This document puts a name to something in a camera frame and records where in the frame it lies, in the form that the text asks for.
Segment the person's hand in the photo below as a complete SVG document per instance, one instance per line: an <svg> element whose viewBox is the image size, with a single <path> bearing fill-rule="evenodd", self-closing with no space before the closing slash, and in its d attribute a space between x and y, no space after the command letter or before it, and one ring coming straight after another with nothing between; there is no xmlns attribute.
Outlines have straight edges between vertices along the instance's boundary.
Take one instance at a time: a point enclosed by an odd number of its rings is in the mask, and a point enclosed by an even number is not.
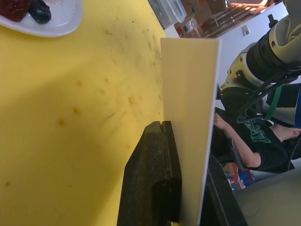
<svg viewBox="0 0 301 226"><path fill-rule="evenodd" d="M224 119L222 119L218 113L214 114L214 123L213 124L222 130L224 130L228 126L228 123Z"/></svg>

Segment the person's arm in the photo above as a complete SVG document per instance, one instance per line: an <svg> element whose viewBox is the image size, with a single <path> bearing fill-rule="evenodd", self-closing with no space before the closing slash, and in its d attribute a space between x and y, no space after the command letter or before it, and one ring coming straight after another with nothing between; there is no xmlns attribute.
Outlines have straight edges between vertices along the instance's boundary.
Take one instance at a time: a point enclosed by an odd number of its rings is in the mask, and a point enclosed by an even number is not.
<svg viewBox="0 0 301 226"><path fill-rule="evenodd" d="M257 168L261 164L261 157L259 153L253 153L249 146L240 138L237 132L217 113L214 116L214 125L222 129L226 136L231 138L238 150L239 156L244 165L250 168Z"/></svg>

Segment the white plate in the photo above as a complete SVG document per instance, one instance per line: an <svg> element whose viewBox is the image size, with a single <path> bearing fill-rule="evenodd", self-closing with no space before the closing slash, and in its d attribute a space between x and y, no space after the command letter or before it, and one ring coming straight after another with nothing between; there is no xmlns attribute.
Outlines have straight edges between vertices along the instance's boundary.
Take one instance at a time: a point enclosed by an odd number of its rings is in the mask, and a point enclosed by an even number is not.
<svg viewBox="0 0 301 226"><path fill-rule="evenodd" d="M51 20L38 24L27 13L21 22L13 22L0 16L0 25L10 29L41 37L60 37L78 28L83 17L81 0L44 0L50 7Z"/></svg>

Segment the white board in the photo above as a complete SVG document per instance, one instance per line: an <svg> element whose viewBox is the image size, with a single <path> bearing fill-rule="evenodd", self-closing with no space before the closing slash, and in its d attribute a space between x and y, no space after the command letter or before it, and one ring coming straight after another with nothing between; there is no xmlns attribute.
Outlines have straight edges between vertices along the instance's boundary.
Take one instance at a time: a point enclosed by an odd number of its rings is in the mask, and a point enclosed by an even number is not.
<svg viewBox="0 0 301 226"><path fill-rule="evenodd" d="M180 225L198 226L213 127L219 41L161 39L164 120L182 172Z"/></svg>

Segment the dark fruit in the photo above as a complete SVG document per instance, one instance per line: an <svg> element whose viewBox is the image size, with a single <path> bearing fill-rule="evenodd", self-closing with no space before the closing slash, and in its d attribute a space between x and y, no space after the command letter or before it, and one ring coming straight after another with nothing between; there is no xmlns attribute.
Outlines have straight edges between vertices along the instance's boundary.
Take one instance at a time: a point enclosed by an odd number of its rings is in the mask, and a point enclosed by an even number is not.
<svg viewBox="0 0 301 226"><path fill-rule="evenodd" d="M45 24L51 20L50 8L43 0L32 0L28 12L39 24Z"/></svg>
<svg viewBox="0 0 301 226"><path fill-rule="evenodd" d="M0 0L0 15L20 22L27 14L32 0Z"/></svg>

